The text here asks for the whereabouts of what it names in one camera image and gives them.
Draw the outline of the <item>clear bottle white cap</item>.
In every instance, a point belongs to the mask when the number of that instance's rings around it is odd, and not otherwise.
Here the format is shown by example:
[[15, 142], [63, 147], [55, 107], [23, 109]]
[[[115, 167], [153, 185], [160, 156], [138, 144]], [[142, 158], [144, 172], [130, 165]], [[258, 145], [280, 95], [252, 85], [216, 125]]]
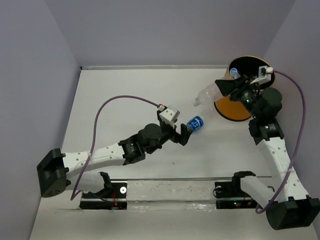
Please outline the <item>clear bottle white cap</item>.
[[195, 107], [199, 105], [211, 105], [223, 97], [224, 96], [222, 95], [216, 83], [212, 83], [206, 86], [197, 94], [193, 105]]

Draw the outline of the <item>blue label plastic bottle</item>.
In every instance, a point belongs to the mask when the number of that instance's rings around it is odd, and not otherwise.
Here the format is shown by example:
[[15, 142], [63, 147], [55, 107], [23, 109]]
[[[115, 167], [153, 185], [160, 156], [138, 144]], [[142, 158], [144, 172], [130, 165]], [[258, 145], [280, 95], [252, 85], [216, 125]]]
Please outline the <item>blue label plastic bottle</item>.
[[205, 118], [203, 116], [196, 115], [187, 122], [186, 126], [193, 132], [197, 132], [204, 126], [204, 124]]

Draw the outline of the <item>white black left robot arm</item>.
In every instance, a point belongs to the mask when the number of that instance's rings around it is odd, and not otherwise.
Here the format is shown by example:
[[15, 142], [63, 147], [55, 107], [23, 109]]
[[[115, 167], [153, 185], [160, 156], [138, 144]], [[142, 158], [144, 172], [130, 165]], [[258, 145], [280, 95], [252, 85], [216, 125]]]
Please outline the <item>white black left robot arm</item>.
[[59, 148], [52, 149], [36, 167], [40, 195], [51, 198], [68, 187], [80, 189], [85, 172], [138, 163], [167, 141], [178, 142], [177, 127], [160, 121], [146, 125], [127, 139], [93, 151], [62, 153]]

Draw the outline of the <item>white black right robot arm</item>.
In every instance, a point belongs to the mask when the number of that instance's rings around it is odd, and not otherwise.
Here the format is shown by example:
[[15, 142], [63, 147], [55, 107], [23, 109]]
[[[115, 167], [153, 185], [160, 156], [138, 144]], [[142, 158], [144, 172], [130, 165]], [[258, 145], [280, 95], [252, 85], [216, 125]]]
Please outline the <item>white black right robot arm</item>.
[[272, 229], [308, 227], [320, 213], [320, 200], [312, 198], [294, 170], [294, 157], [287, 153], [284, 133], [277, 121], [282, 94], [273, 87], [261, 89], [247, 77], [218, 79], [201, 90], [194, 104], [206, 105], [227, 97], [244, 107], [252, 119], [248, 129], [272, 177], [264, 185], [250, 170], [235, 172], [216, 197], [244, 196], [255, 203], [256, 214], [265, 214]]

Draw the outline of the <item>clear bottle blue cap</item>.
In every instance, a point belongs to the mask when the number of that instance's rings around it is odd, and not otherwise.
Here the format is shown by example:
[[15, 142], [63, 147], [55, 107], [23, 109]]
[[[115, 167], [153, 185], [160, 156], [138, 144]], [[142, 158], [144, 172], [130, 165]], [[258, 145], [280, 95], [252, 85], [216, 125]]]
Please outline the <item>clear bottle blue cap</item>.
[[234, 67], [229, 70], [229, 75], [233, 80], [236, 80], [241, 77], [240, 72]]

